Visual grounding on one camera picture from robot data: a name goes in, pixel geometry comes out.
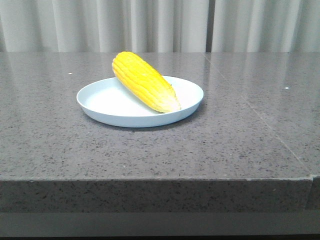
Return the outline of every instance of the countertop seam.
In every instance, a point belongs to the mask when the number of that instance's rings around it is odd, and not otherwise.
[[[262,120],[262,122],[274,133],[276,138],[289,150],[289,152],[298,160],[300,164],[303,165],[304,169],[309,172],[309,176],[311,177],[311,171],[308,169],[308,167],[300,160],[300,158],[292,151],[292,149],[282,140],[282,138],[275,132],[275,130],[263,119],[263,117],[252,107],[252,105],[242,96],[242,94],[230,84],[228,79],[219,71],[219,69],[207,58],[207,56],[203,53],[204,58],[210,63],[210,65],[222,76],[222,78],[227,82],[227,84],[237,91],[240,95],[240,97],[243,99],[243,101],[249,106],[251,110]]]

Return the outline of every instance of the curtain fold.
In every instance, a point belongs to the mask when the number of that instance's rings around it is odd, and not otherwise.
[[[0,0],[0,52],[320,52],[319,13],[320,0]]]
[[[216,0],[212,52],[320,52],[319,0]]]

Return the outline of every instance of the curtain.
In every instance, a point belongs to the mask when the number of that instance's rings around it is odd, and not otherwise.
[[[320,52],[320,0],[216,0],[212,52]]]
[[[0,0],[0,52],[320,52],[320,0]]]

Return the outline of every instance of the speckled stone surface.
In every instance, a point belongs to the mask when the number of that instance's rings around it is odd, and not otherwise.
[[[320,209],[320,176],[313,177],[312,187],[306,209],[319,210]]]
[[[267,71],[256,71],[250,87],[243,79],[236,81],[241,63],[228,71],[232,55],[224,59],[223,54],[141,53],[163,75],[201,86],[204,99],[182,121],[122,128],[89,118],[76,101],[82,87],[114,76],[115,55],[0,53],[0,212],[305,209],[311,174],[317,173],[310,166],[319,164],[319,118],[311,117],[311,128],[300,133],[309,134],[314,143],[312,151],[305,150],[308,161],[303,160],[290,142],[298,136],[296,130],[278,130],[286,123],[276,115],[282,109],[273,107],[293,100],[284,96],[274,101],[273,89],[270,95],[244,95],[259,84],[268,87]],[[265,60],[264,67],[274,69],[271,63]],[[317,104],[319,95],[314,96]],[[300,101],[298,116],[304,106]],[[310,109],[319,115],[319,105]],[[295,137],[286,137],[291,133]],[[307,139],[294,143],[299,146]]]
[[[320,53],[206,54],[312,175],[320,175]]]

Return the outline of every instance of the corn cob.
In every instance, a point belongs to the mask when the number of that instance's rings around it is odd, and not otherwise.
[[[181,109],[170,83],[135,53],[120,52],[113,59],[112,68],[122,84],[150,108],[161,113]]]

